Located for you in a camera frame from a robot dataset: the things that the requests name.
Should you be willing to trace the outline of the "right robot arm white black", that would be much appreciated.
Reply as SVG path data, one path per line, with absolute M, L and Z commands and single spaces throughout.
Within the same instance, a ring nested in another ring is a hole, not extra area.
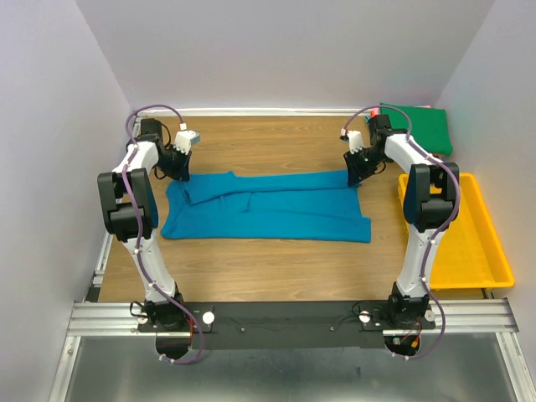
M 369 145 L 362 133 L 345 125 L 341 138 L 348 143 L 343 157 L 348 186 L 372 177 L 381 164 L 396 163 L 407 175 L 403 215 L 409 226 L 405 259 L 394 283 L 383 319 L 402 328 L 425 317 L 430 302 L 430 276 L 437 249 L 460 208 L 459 167 L 444 163 L 406 130 L 394 129 L 387 115 L 369 119 Z

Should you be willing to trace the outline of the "blue t shirt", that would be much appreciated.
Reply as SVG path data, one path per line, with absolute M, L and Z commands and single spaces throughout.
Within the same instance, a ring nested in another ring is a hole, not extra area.
M 343 170 L 241 177 L 196 174 L 167 188 L 161 235 L 185 239 L 277 239 L 368 243 L 371 221 Z

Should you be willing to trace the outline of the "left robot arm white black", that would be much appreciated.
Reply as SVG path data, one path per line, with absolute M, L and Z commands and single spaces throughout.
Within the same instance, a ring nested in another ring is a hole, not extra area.
M 141 119 L 125 157 L 118 167 L 98 175 L 97 186 L 106 230 L 125 246 L 142 278 L 145 300 L 136 318 L 154 329 L 179 332 L 190 319 L 157 243 L 158 211 L 149 176 L 157 169 L 172 180 L 188 181 L 191 145 L 198 134 L 182 125 L 173 145 L 163 139 L 166 131 L 159 120 Z

